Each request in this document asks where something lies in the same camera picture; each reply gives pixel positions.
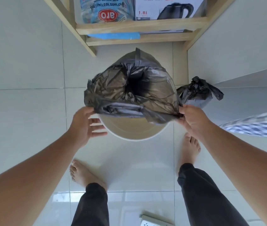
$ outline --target forearm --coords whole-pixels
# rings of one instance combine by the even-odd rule
[[[78,148],[65,133],[38,154],[0,174],[0,225],[32,225]]]
[[[267,152],[210,123],[200,141],[237,190],[267,224]]]

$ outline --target checkered cloth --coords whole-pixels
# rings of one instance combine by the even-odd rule
[[[267,137],[267,113],[223,123],[220,127],[229,132]]]

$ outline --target electric kettle image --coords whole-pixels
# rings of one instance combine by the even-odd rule
[[[187,16],[185,16],[185,18],[188,18],[193,13],[194,7],[191,4],[181,4],[181,3],[172,3],[171,5],[167,5],[160,12],[158,20],[183,18],[184,9],[188,10],[188,14]]]

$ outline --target hand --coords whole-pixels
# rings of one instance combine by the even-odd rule
[[[183,107],[179,107],[179,112],[185,116],[178,119],[177,122],[197,139],[201,139],[201,133],[208,130],[208,126],[213,124],[199,107],[183,105]]]
[[[82,107],[73,117],[68,133],[75,143],[78,144],[79,148],[86,145],[91,137],[107,135],[107,132],[93,132],[105,129],[103,125],[92,125],[101,123],[99,118],[89,118],[93,114],[95,114],[94,108]]]

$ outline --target black pants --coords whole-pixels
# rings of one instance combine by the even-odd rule
[[[191,226],[248,226],[205,171],[185,163],[177,182],[182,188]],[[86,187],[71,226],[109,226],[107,194],[103,187],[97,183]]]

